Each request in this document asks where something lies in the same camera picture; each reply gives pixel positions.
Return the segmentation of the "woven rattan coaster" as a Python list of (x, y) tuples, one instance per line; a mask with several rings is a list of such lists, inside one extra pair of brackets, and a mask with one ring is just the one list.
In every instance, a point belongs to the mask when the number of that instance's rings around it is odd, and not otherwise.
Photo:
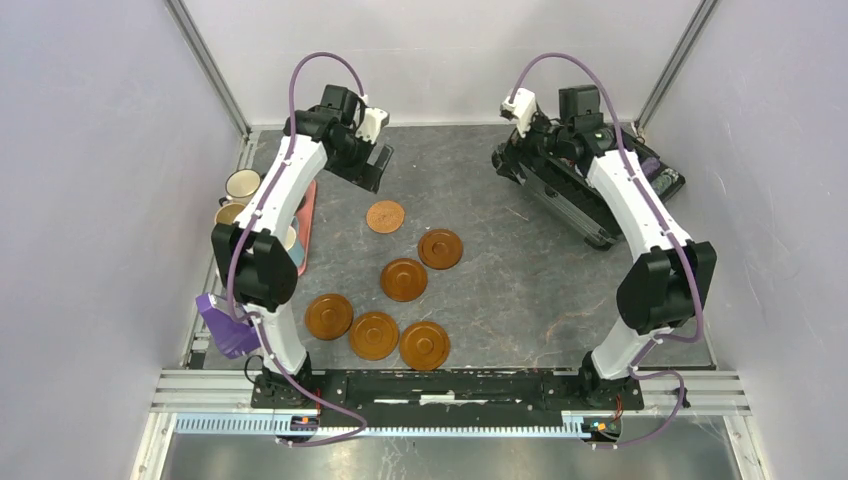
[(374, 203), (366, 213), (366, 224), (379, 234), (397, 231), (404, 222), (405, 210), (397, 202), (382, 200)]

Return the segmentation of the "brown wooden coaster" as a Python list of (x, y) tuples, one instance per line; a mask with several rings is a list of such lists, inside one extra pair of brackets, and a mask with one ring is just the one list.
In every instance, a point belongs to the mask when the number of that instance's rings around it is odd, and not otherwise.
[(411, 258), (389, 262), (381, 272), (380, 286), (387, 297), (397, 302), (410, 302), (424, 293), (428, 274), (423, 265)]
[(464, 246), (460, 237), (448, 229), (435, 229), (425, 233), (417, 245), (420, 260), (428, 267), (446, 270), (462, 258)]
[(350, 301), (336, 293), (316, 297), (307, 307), (304, 323), (317, 339), (330, 341), (343, 336), (351, 327), (354, 309)]
[(450, 348), (446, 330), (430, 321), (411, 324), (404, 330), (399, 341), (402, 360), (408, 367), (418, 371), (439, 368), (448, 358)]
[(349, 343), (360, 358), (376, 361), (388, 357), (396, 348), (400, 332), (396, 321), (384, 312), (367, 312), (352, 323)]

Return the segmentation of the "beige mug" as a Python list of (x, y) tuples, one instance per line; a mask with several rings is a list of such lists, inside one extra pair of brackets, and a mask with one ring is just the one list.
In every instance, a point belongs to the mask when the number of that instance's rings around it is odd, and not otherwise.
[(232, 225), (244, 209), (245, 205), (242, 203), (225, 203), (216, 211), (214, 221), (216, 224)]

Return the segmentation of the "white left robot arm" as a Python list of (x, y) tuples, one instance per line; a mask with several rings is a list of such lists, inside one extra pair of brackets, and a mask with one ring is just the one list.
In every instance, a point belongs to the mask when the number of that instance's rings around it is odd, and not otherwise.
[(275, 392), (290, 407), (306, 405), (313, 379), (301, 369), (309, 355), (290, 305), (299, 262), (284, 246), (298, 208), (318, 173), (328, 171), (375, 193), (392, 156), (389, 146), (374, 151), (388, 111), (365, 97), (328, 85), (321, 101), (296, 110), (286, 121), (280, 151), (245, 209), (231, 224), (218, 223), (211, 243), (226, 289), (230, 321), (247, 327), (258, 341)]

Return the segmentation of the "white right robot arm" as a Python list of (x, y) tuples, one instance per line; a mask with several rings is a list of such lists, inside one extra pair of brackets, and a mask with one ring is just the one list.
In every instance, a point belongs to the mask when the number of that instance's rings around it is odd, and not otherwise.
[(499, 175), (531, 189), (598, 248), (626, 242), (633, 264), (616, 291), (618, 318), (578, 371), (577, 392), (602, 408), (650, 347), (702, 313), (717, 254), (672, 218), (639, 164), (644, 148), (604, 120), (591, 85), (559, 92), (559, 116), (516, 88), (500, 113), (514, 122), (492, 156)]

